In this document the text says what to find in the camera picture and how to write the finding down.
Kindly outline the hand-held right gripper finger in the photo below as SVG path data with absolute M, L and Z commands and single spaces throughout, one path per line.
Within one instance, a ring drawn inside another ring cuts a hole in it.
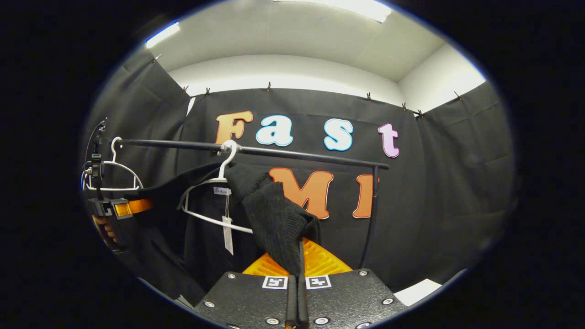
M 298 309 L 303 329 L 371 329 L 406 310 L 372 270 L 352 270 L 307 238 L 302 256 Z
M 242 273 L 221 275 L 194 313 L 223 329 L 291 329 L 296 288 L 295 276 L 265 254 Z

